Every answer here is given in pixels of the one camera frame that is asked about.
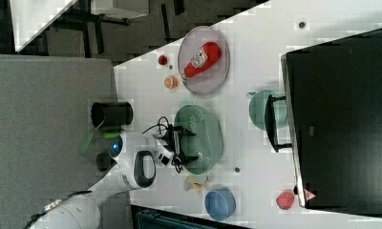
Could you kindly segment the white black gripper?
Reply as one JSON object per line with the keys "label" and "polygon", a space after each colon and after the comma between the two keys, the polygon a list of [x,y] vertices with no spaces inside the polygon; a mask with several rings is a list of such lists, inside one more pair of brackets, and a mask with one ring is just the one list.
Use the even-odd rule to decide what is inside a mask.
{"label": "white black gripper", "polygon": [[187,165],[198,159],[197,156],[180,155],[180,135],[195,136],[196,134],[182,126],[156,124],[144,131],[144,134],[155,140],[155,162],[165,167]]}

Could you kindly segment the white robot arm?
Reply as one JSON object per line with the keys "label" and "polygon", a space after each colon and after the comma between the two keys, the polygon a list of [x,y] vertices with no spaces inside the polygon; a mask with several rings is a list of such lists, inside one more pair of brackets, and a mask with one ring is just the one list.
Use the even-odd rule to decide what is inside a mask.
{"label": "white robot arm", "polygon": [[122,132],[112,141],[109,157],[115,165],[96,184],[57,199],[33,215],[24,229],[96,229],[100,206],[110,197],[150,187],[156,166],[177,156],[186,161],[180,139],[195,133],[181,126],[169,126],[164,135]]}

